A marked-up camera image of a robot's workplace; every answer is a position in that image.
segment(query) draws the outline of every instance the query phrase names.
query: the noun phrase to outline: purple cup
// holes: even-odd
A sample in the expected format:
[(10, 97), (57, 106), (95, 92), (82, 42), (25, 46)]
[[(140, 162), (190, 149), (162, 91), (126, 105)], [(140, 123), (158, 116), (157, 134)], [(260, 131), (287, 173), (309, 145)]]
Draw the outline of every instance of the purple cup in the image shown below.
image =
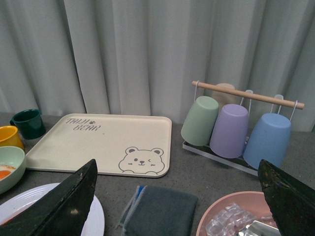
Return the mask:
[(227, 104), (217, 118), (210, 139), (210, 148), (218, 156), (236, 158), (242, 155), (249, 115), (245, 107)]

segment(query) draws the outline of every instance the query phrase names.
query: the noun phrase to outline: wooden dowel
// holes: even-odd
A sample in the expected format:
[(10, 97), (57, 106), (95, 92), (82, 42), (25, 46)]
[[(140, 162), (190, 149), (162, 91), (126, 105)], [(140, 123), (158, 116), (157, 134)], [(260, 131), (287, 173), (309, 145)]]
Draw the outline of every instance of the wooden dowel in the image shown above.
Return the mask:
[[(193, 86), (196, 86), (196, 84), (197, 84), (197, 81), (193, 81), (192, 82)], [(235, 95), (235, 96), (245, 97), (245, 98), (258, 100), (258, 101), (262, 101), (262, 102), (268, 102), (268, 103), (281, 105), (281, 106), (285, 106), (285, 107), (292, 107), (292, 108), (294, 108), (295, 103), (296, 103), (296, 102), (293, 102), (293, 101), (282, 100), (282, 99), (278, 99), (278, 98), (274, 98), (274, 97), (268, 97), (268, 96), (263, 96), (263, 95), (259, 95), (259, 94), (255, 94), (255, 93), (239, 91), (239, 90), (235, 90), (235, 89), (231, 89), (231, 88), (224, 88), (224, 87), (211, 85), (211, 84), (206, 84), (206, 83), (202, 83), (202, 82), (198, 83), (198, 87), (204, 88), (204, 89), (213, 90), (213, 91), (218, 91), (218, 92), (224, 92), (224, 93), (232, 94), (232, 95)], [(296, 104), (296, 109), (302, 110), (303, 108), (304, 108), (304, 103), (298, 102)]]

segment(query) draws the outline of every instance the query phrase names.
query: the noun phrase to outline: egg yolk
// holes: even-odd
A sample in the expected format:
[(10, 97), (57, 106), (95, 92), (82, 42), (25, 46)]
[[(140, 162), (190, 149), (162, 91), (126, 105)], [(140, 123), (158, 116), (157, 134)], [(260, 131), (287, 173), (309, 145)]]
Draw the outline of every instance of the egg yolk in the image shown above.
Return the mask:
[(11, 171), (0, 171), (0, 179), (7, 177), (9, 174), (11, 174)]

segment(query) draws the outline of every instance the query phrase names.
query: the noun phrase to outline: cup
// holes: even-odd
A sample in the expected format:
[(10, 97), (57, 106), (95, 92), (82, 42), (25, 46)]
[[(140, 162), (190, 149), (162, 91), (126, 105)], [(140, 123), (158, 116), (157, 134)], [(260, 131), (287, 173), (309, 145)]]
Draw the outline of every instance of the cup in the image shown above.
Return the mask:
[(36, 139), (46, 132), (41, 112), (38, 109), (25, 110), (15, 114), (10, 124), (18, 128), (24, 139)]
[(24, 150), (17, 127), (10, 125), (0, 127), (0, 147), (3, 146), (16, 146)]
[(218, 110), (219, 104), (213, 98), (198, 97), (184, 121), (181, 130), (183, 139), (195, 146), (207, 145), (218, 117)]
[(255, 125), (243, 158), (255, 169), (262, 159), (280, 167), (285, 157), (291, 135), (288, 118), (274, 113), (264, 114)]
[(210, 139), (210, 149), (225, 158), (236, 158), (242, 155), (249, 115), (245, 107), (238, 104), (227, 104), (222, 107)]
[[(217, 84), (217, 86), (227, 88), (227, 89), (235, 89), (235, 87), (233, 85), (227, 84), (227, 83), (220, 83), (220, 84)], [(224, 93), (224, 92), (218, 92), (218, 91), (213, 91), (211, 97), (218, 102), (219, 113), (221, 112), (222, 107), (224, 105), (235, 104), (236, 99), (237, 99), (237, 96), (235, 96), (235, 95)]]

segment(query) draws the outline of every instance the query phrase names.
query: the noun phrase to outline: plate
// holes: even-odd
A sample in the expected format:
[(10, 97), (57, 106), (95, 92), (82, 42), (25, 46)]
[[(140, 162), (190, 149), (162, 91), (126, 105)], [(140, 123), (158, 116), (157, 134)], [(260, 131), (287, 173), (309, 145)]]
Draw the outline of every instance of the plate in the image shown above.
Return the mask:
[(270, 216), (271, 212), (268, 204), (265, 201), (263, 192), (237, 192), (226, 195), (215, 201), (203, 214), (197, 229), (196, 236), (207, 236), (206, 225), (212, 218), (219, 213), (226, 206), (236, 203), (240, 208), (249, 211), (258, 219), (262, 216)]
[[(0, 224), (8, 221), (23, 210), (29, 208), (58, 184), (59, 183), (51, 183), (30, 189), (3, 203), (0, 206)], [(97, 197), (94, 195), (90, 213), (82, 229), (81, 236), (103, 236), (104, 229), (105, 217), (103, 208)]]

